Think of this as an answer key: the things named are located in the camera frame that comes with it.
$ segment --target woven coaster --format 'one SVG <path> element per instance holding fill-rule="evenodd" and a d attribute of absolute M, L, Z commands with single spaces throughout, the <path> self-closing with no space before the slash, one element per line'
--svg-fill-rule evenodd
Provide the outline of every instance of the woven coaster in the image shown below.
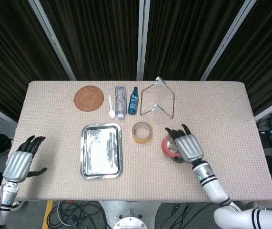
<path fill-rule="evenodd" d="M 104 101 L 102 90 L 95 86 L 82 87 L 74 96 L 74 104 L 81 111 L 97 110 Z"/>

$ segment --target metal tray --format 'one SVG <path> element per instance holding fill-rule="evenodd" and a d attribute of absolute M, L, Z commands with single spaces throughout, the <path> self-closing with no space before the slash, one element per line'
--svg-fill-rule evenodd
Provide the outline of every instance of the metal tray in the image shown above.
<path fill-rule="evenodd" d="M 81 135 L 82 177 L 115 178 L 122 171 L 121 127 L 116 123 L 84 127 Z"/>

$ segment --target red object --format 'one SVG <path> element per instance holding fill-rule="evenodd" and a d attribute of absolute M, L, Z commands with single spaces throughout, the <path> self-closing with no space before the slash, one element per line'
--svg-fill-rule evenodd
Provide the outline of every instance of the red object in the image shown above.
<path fill-rule="evenodd" d="M 168 140 L 170 138 L 170 135 L 167 135 L 163 141 L 161 142 L 161 149 L 162 151 L 164 152 L 164 154 L 166 156 L 170 156 L 170 157 L 181 157 L 181 154 L 180 153 L 172 153 L 169 149 L 168 149 L 168 146 L 167 146 L 167 143 L 168 143 Z"/>

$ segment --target textured fabric tablecloth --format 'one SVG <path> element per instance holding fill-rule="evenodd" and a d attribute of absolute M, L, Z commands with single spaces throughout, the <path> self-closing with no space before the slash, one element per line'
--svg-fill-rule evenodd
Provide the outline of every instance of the textured fabric tablecloth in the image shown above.
<path fill-rule="evenodd" d="M 167 81 L 175 92 L 175 117 L 155 111 L 124 120 L 108 116 L 108 95 L 123 84 L 127 97 L 133 87 L 141 90 L 153 82 L 36 81 L 29 84 L 11 152 L 29 136 L 46 136 L 31 169 L 48 170 L 27 178 L 20 185 L 18 199 L 126 200 L 159 202 L 209 201 L 191 165 L 174 163 L 161 150 L 165 127 L 181 128 L 185 123 L 204 150 L 231 199 L 259 201 L 272 207 L 272 180 L 244 84 L 239 82 Z M 104 93 L 96 111 L 83 112 L 73 102 L 75 93 L 95 85 Z M 164 86 L 154 86 L 143 96 L 143 110 L 158 103 L 171 114 L 171 96 Z M 137 144 L 131 136 L 136 122 L 152 127 L 152 138 Z M 123 174 L 114 179 L 85 180 L 80 174 L 81 131 L 89 124 L 117 123 L 122 130 Z"/>

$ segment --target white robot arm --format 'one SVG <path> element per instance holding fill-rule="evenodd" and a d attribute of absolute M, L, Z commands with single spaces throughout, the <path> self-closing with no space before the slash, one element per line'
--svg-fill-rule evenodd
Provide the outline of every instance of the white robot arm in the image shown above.
<path fill-rule="evenodd" d="M 39 176 L 47 170 L 43 168 L 37 172 L 29 172 L 32 159 L 42 141 L 45 140 L 42 136 L 35 139 L 34 137 L 28 138 L 16 152 L 12 153 L 2 174 L 6 182 L 0 186 L 0 229 L 6 228 L 8 214 L 19 190 L 18 184 L 27 177 Z"/>
<path fill-rule="evenodd" d="M 272 229 L 272 211 L 249 209 L 241 211 L 222 188 L 208 162 L 203 160 L 203 150 L 188 127 L 182 130 L 165 128 L 175 141 L 184 161 L 193 165 L 193 172 L 212 203 L 218 204 L 214 220 L 221 229 Z"/>

